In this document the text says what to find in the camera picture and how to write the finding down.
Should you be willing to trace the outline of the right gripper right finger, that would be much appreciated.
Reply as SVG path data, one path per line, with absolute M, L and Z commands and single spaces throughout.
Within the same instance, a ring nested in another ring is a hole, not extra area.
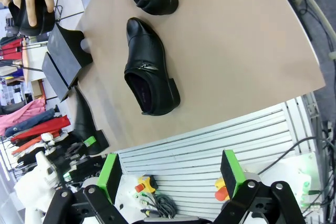
M 276 181 L 266 186 L 247 179 L 232 150 L 223 151 L 220 171 L 229 201 L 214 223 L 244 223 L 249 214 L 266 223 L 305 223 L 287 182 Z

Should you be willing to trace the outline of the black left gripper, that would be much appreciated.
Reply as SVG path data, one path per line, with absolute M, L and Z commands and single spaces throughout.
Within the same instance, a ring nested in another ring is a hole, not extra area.
M 73 143 L 66 150 L 58 148 L 56 158 L 56 173 L 61 182 L 83 182 L 87 178 L 100 174 L 105 162 L 101 155 L 90 156 L 96 146 L 94 136 L 85 141 Z

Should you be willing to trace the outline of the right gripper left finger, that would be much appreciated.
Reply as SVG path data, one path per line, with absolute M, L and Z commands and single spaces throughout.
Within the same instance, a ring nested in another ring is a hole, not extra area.
M 56 190 L 43 223 L 83 223 L 94 217 L 98 223 L 127 223 L 114 205 L 122 176 L 118 154 L 109 154 L 95 185 L 73 193 Z

